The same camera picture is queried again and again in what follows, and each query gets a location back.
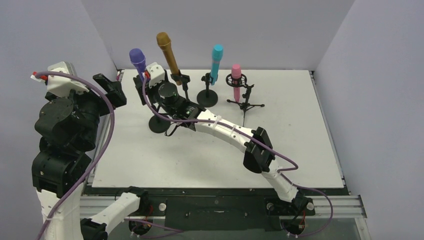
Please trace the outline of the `purple microphone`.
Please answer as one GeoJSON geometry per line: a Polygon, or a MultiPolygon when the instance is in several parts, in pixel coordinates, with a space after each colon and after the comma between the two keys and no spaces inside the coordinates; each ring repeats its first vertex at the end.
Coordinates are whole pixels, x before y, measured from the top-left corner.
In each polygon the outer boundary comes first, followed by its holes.
{"type": "Polygon", "coordinates": [[[146,57],[141,49],[133,48],[129,51],[129,58],[132,65],[138,72],[140,80],[143,82],[145,80],[145,71],[146,71],[146,57]]]}

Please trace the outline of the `purple mic black stand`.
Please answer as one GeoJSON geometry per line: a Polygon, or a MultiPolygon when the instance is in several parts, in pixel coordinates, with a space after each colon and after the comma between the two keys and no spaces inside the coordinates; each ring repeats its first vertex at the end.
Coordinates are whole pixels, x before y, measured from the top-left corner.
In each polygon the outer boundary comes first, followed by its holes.
{"type": "MultiPolygon", "coordinates": [[[[169,114],[166,112],[166,110],[158,104],[157,106],[151,103],[151,107],[161,116],[163,116],[166,119],[169,119],[169,114]]],[[[148,122],[149,129],[156,134],[165,133],[171,125],[171,122],[165,119],[162,119],[161,117],[157,116],[156,114],[153,114],[153,116],[150,118],[148,122]]]]}

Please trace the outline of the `gold mic black stand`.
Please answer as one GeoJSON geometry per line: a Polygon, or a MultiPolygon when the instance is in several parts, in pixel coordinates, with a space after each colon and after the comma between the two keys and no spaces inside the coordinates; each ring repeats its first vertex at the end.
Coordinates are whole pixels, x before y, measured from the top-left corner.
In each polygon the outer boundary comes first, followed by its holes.
{"type": "Polygon", "coordinates": [[[182,74],[180,71],[176,74],[172,73],[171,78],[175,81],[175,83],[179,86],[182,86],[182,89],[185,94],[185,99],[190,100],[188,93],[188,83],[191,81],[189,75],[182,74]]]}

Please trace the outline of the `gold microphone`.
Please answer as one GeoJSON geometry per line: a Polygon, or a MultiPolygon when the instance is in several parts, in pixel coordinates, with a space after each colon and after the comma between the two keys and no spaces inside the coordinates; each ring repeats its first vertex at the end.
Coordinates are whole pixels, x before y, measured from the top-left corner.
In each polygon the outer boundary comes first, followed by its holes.
{"type": "Polygon", "coordinates": [[[180,69],[176,62],[173,50],[172,50],[172,41],[166,32],[159,32],[156,35],[156,42],[159,48],[162,50],[163,55],[166,59],[168,67],[172,75],[179,76],[180,69]]]}

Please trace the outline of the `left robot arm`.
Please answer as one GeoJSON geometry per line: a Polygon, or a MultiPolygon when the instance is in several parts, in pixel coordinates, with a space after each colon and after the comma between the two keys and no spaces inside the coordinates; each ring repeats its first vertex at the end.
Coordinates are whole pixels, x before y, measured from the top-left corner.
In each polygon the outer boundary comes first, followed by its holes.
{"type": "Polygon", "coordinates": [[[41,135],[39,153],[31,166],[43,216],[37,239],[106,240],[129,215],[151,215],[147,191],[130,186],[100,213],[80,216],[85,180],[98,162],[88,152],[96,148],[100,117],[127,103],[121,82],[101,73],[93,76],[99,88],[63,72],[34,72],[31,78],[47,87],[47,103],[34,125],[41,135]]]}

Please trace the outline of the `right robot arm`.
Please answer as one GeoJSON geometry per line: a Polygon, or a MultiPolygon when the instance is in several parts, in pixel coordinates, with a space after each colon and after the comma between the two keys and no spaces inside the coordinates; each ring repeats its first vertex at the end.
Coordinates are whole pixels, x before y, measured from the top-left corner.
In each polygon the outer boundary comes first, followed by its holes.
{"type": "Polygon", "coordinates": [[[282,201],[283,209],[293,214],[292,219],[281,223],[282,229],[293,234],[294,229],[304,228],[304,221],[298,221],[298,217],[306,214],[306,197],[300,195],[300,186],[284,176],[286,169],[271,169],[270,165],[276,157],[280,157],[292,164],[292,171],[299,167],[273,150],[264,128],[251,129],[237,125],[206,109],[204,104],[180,96],[177,86],[169,82],[166,75],[153,78],[138,74],[133,82],[142,105],[148,106],[153,113],[149,121],[152,132],[171,136],[167,131],[174,124],[177,128],[205,133],[236,147],[244,154],[243,166],[252,173],[262,175],[282,201]]]}

